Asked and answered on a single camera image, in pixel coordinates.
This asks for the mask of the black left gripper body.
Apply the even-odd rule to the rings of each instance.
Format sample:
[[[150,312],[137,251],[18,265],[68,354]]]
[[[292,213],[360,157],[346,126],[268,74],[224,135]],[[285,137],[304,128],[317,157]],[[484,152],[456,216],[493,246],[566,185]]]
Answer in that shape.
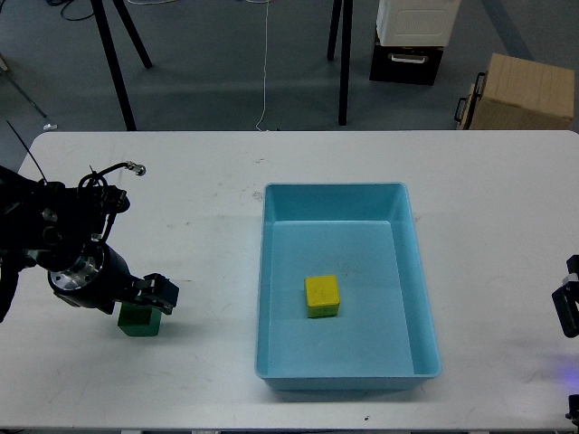
[[[126,261],[108,244],[86,245],[67,269],[48,271],[53,294],[73,307],[94,308],[111,315],[136,280]]]

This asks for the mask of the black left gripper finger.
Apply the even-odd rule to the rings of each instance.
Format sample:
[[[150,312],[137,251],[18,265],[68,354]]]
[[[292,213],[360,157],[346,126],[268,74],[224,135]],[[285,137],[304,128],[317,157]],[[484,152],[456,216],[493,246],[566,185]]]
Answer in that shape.
[[[139,306],[153,307],[170,316],[177,305],[179,287],[161,274],[146,275],[136,280],[132,288],[132,301]]]

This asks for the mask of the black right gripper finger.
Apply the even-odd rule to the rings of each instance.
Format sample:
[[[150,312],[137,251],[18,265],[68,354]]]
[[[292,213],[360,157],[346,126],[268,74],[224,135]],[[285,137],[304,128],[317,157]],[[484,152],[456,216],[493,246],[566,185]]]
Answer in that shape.
[[[568,274],[552,293],[552,299],[564,335],[575,338],[578,336],[578,256],[571,256],[566,266]]]

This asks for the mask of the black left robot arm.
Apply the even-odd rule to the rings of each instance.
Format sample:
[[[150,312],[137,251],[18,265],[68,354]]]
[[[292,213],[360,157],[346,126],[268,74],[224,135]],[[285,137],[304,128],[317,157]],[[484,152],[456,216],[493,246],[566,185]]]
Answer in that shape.
[[[127,169],[138,176],[143,165],[117,163],[83,176],[67,187],[46,179],[33,181],[1,170],[1,314],[7,315],[24,269],[40,266],[53,294],[73,307],[96,308],[110,315],[116,303],[155,309],[169,315],[178,287],[153,273],[130,274],[126,261],[107,243],[118,214],[130,206],[127,193],[105,176]]]

